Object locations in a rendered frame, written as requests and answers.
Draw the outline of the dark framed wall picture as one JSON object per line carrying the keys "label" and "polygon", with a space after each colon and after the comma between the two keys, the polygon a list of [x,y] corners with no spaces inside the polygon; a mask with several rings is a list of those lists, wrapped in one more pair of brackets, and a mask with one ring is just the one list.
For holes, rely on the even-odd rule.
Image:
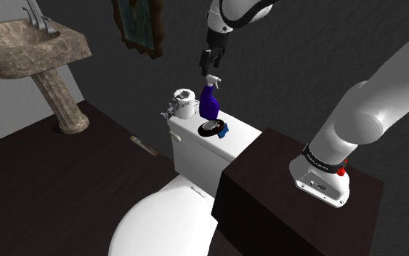
{"label": "dark framed wall picture", "polygon": [[136,49],[141,55],[147,54],[152,60],[163,56],[163,0],[111,1],[113,18],[127,48]]}

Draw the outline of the black round dish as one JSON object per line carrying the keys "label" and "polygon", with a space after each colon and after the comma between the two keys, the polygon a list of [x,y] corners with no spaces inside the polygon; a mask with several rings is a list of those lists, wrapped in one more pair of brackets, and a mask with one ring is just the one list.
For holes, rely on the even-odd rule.
{"label": "black round dish", "polygon": [[221,119],[209,120],[201,124],[198,128],[198,134],[201,137],[211,137],[224,129],[224,122]]}

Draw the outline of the dark wooden robot stand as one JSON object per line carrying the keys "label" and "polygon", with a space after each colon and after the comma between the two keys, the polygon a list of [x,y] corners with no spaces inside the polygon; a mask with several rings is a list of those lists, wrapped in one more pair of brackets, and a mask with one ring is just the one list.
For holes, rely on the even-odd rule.
{"label": "dark wooden robot stand", "polygon": [[369,256],[384,183],[354,167],[335,208],[299,190],[288,165],[303,144],[267,128],[222,172],[212,210],[243,256]]}

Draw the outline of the white toilet paper roll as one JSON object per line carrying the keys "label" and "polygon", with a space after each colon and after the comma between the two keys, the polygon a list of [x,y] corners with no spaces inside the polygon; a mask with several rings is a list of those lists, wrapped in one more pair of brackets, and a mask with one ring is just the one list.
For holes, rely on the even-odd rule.
{"label": "white toilet paper roll", "polygon": [[174,92],[166,112],[161,113],[161,115],[166,119],[170,119],[172,116],[179,119],[189,119],[195,114],[196,102],[194,91],[178,89]]}

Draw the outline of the blue spray bottle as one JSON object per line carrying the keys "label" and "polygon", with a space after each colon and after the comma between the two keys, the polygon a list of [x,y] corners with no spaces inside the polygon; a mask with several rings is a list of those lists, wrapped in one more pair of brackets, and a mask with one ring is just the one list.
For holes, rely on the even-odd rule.
{"label": "blue spray bottle", "polygon": [[199,100],[199,114],[202,118],[207,120],[217,119],[219,113],[219,104],[213,97],[212,93],[214,88],[218,89],[218,83],[221,79],[217,76],[208,74],[206,76],[206,86],[201,92]]}

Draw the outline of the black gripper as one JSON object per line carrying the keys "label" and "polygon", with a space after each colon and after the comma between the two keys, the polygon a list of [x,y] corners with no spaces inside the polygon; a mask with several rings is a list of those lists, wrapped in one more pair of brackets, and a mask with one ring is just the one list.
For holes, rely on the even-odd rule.
{"label": "black gripper", "polygon": [[219,67],[220,61],[225,54],[229,41],[229,33],[220,33],[208,29],[206,41],[208,49],[201,52],[199,66],[201,67],[201,75],[207,76],[208,69],[212,65],[215,68]]}

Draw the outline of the brown marble pedestal sink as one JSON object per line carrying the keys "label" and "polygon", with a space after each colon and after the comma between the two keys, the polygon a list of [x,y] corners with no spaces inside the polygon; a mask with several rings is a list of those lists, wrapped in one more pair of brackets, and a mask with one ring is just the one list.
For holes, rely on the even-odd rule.
{"label": "brown marble pedestal sink", "polygon": [[89,126],[57,68],[90,57],[85,35],[42,14],[26,0],[27,18],[0,22],[0,79],[31,77],[54,112],[60,130],[76,134]]}

